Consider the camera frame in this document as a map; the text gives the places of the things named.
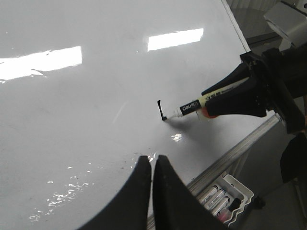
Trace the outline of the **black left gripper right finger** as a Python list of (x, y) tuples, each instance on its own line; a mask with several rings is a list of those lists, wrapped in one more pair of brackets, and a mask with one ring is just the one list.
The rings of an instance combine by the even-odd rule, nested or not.
[(157, 230), (228, 229), (187, 189), (165, 155), (160, 155), (155, 164), (153, 211)]

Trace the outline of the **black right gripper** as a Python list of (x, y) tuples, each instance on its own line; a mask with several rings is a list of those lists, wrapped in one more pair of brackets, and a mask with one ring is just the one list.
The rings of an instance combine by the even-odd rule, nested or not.
[(306, 116), (296, 105), (295, 98), (307, 94), (307, 49), (298, 47), (279, 51), (271, 48), (260, 56), (250, 51), (240, 58), (244, 63), (201, 95), (249, 77), (249, 69), (260, 85), (254, 80), (247, 80), (227, 92), (219, 92), (206, 102), (208, 114), (265, 117), (266, 109), (274, 110), (288, 134), (305, 130)]

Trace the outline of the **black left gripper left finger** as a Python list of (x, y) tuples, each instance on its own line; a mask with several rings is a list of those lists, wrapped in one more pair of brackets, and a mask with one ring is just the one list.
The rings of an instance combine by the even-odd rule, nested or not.
[(152, 169), (146, 156), (137, 164), (120, 191), (81, 230), (145, 230)]

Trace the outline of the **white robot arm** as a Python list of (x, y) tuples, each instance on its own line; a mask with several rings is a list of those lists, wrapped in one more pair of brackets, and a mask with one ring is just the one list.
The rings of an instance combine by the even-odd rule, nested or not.
[[(286, 131), (295, 134), (280, 160), (288, 182), (307, 172), (307, 113), (295, 99), (307, 95), (307, 4), (285, 1), (264, 15), (269, 27), (286, 40), (286, 50), (271, 48), (261, 55), (246, 52), (241, 63), (201, 97), (178, 107), (162, 120), (197, 112), (206, 118), (220, 115), (266, 116), (274, 111)], [(144, 230), (149, 202), (157, 230), (227, 230), (254, 199), (254, 194), (227, 174), (218, 177), (198, 197), (182, 183), (167, 156), (155, 167), (140, 156), (136, 168), (115, 197), (84, 230)]]

